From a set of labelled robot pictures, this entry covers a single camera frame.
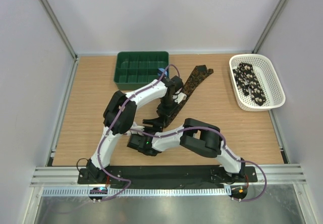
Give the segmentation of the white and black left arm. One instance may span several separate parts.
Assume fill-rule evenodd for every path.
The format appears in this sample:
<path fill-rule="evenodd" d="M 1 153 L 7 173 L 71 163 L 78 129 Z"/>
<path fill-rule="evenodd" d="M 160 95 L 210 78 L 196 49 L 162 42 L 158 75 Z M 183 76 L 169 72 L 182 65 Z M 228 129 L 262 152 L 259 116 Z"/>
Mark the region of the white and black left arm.
<path fill-rule="evenodd" d="M 155 99 L 160 99 L 157 107 L 158 118 L 143 120 L 143 123 L 165 128 L 179 112 L 182 99 L 175 97 L 184 86 L 180 77 L 162 76 L 135 91 L 123 93 L 117 91 L 112 96 L 103 113 L 103 133 L 99 145 L 88 160 L 83 177 L 97 184 L 106 180 L 105 168 L 110 165 L 110 158 L 120 137 L 135 126 L 134 118 L 138 109 Z"/>

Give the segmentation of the black tie with gold keys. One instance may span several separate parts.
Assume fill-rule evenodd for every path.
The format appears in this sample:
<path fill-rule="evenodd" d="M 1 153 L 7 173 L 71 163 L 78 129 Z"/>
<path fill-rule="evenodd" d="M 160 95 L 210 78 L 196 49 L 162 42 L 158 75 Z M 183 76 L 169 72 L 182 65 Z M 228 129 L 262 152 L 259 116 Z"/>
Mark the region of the black tie with gold keys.
<path fill-rule="evenodd" d="M 182 99 L 179 102 L 175 109 L 171 111 L 170 115 L 166 117 L 164 128 L 168 127 L 171 122 L 175 119 L 181 109 L 189 100 L 190 96 L 193 94 L 195 89 L 211 74 L 214 73 L 213 69 L 208 69 L 206 65 L 196 66 L 193 71 L 191 72 L 190 76 L 188 77 L 187 81 L 185 82 L 183 88 L 181 89 L 181 93 L 186 95 L 185 99 Z"/>

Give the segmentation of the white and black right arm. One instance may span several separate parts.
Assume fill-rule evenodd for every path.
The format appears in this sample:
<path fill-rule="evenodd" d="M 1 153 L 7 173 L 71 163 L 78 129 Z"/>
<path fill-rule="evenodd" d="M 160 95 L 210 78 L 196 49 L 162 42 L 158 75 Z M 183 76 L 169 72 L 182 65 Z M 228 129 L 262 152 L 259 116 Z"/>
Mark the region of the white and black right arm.
<path fill-rule="evenodd" d="M 214 158 L 223 166 L 225 183 L 238 182 L 245 178 L 244 159 L 228 147 L 220 128 L 192 118 L 187 118 L 181 126 L 163 131 L 156 127 L 130 129 L 127 147 L 147 156 L 157 156 L 170 148 L 184 147 L 195 154 Z"/>

